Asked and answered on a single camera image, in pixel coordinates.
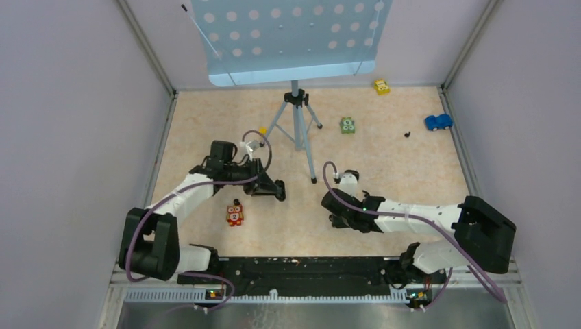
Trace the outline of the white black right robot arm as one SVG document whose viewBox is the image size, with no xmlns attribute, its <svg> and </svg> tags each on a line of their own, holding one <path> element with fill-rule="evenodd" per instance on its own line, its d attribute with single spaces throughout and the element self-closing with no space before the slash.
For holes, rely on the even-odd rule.
<svg viewBox="0 0 581 329">
<path fill-rule="evenodd" d="M 335 228 L 437 236 L 437 241 L 417 243 L 403 253 L 401 272 L 410 282 L 420 282 L 447 267 L 471 266 L 494 274 L 509 270 L 517 227 L 480 197 L 469 195 L 459 204 L 424 206 L 368 193 L 359 200 L 332 188 L 321 205 Z"/>
</svg>

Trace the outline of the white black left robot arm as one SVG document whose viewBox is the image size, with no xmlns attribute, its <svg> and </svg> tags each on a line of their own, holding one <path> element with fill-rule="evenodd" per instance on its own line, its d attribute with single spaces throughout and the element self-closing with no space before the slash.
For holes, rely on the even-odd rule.
<svg viewBox="0 0 581 329">
<path fill-rule="evenodd" d="M 179 227 L 198 206 L 227 185 L 241 186 L 246 195 L 285 200 L 284 182 L 272 180 L 266 165 L 251 155 L 257 146 L 257 141 L 244 143 L 245 159 L 234 162 L 237 146 L 213 141 L 209 155 L 188 172 L 181 184 L 157 203 L 127 213 L 118 265 L 130 281 L 145 278 L 167 281 L 175 273 L 186 271 L 193 271 L 203 283 L 219 277 L 217 251 L 202 245 L 181 244 Z"/>
</svg>

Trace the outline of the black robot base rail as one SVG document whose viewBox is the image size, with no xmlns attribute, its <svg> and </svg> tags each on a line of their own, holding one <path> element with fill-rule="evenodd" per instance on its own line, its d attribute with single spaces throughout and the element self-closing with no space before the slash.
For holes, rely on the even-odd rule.
<svg viewBox="0 0 581 329">
<path fill-rule="evenodd" d="M 445 282 L 442 271 L 425 274 L 401 265 L 398 258 L 352 257 L 229 257 L 211 261 L 201 277 L 189 270 L 177 277 L 181 285 L 234 285 L 236 297 L 266 296 L 275 289 L 282 297 L 364 297 L 399 293 L 414 284 Z"/>
</svg>

